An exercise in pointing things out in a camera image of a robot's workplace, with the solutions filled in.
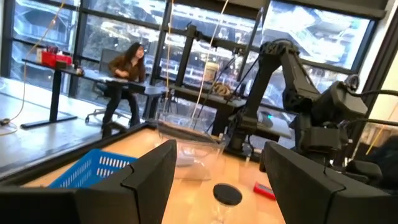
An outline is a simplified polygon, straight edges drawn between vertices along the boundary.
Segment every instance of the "woman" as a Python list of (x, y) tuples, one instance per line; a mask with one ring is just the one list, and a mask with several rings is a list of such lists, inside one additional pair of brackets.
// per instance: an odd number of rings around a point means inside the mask
[[(115, 77), (125, 78), (133, 82), (145, 81), (145, 65), (144, 65), (144, 48), (136, 42), (132, 44), (124, 54), (116, 57), (109, 63), (109, 70)], [(130, 127), (139, 124), (139, 107), (136, 97), (127, 89), (117, 86), (108, 86), (105, 96), (110, 97), (104, 118), (102, 120), (103, 126), (110, 122), (112, 115), (122, 99), (128, 100), (131, 110)]]

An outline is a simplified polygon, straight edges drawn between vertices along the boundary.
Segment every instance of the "brown jacket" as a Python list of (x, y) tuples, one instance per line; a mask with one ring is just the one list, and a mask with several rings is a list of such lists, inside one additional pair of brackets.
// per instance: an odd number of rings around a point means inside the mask
[(116, 75), (116, 70), (119, 69), (120, 71), (127, 71), (129, 73), (129, 81), (137, 81), (142, 83), (145, 81), (145, 67), (143, 68), (144, 71), (140, 71), (140, 68), (136, 66), (132, 66), (131, 63), (124, 63), (124, 56), (120, 55), (113, 59), (108, 68), (112, 71), (114, 75)]

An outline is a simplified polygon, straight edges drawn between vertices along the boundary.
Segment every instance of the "transparent box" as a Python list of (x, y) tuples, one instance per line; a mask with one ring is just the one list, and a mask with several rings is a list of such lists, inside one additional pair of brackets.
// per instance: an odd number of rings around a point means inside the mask
[(210, 180), (224, 145), (204, 130), (206, 119), (158, 112), (157, 130), (160, 143), (177, 140), (177, 163), (174, 177), (188, 180)]

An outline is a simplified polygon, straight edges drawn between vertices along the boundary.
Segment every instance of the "dark pants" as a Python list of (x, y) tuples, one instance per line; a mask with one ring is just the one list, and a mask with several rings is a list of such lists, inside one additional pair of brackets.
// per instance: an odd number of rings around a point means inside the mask
[(128, 100), (131, 111), (130, 126), (139, 124), (139, 107), (136, 97), (129, 91), (123, 88), (108, 86), (106, 89), (105, 96), (110, 97), (109, 103), (106, 105), (104, 118), (102, 120), (103, 124), (111, 121), (112, 115), (116, 108), (118, 108), (120, 101)]

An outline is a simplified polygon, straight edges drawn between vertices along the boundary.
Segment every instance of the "red object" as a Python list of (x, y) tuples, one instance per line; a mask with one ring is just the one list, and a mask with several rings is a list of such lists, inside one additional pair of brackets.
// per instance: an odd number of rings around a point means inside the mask
[(57, 55), (51, 52), (42, 52), (42, 64), (55, 67), (55, 62), (61, 61), (68, 65), (72, 64), (72, 58), (67, 55)]
[(272, 189), (270, 189), (267, 186), (264, 186), (262, 184), (259, 184), (258, 182), (256, 182), (254, 184), (254, 188), (253, 191), (257, 194), (261, 194), (271, 200), (276, 200), (275, 195), (274, 195), (274, 191), (272, 191)]

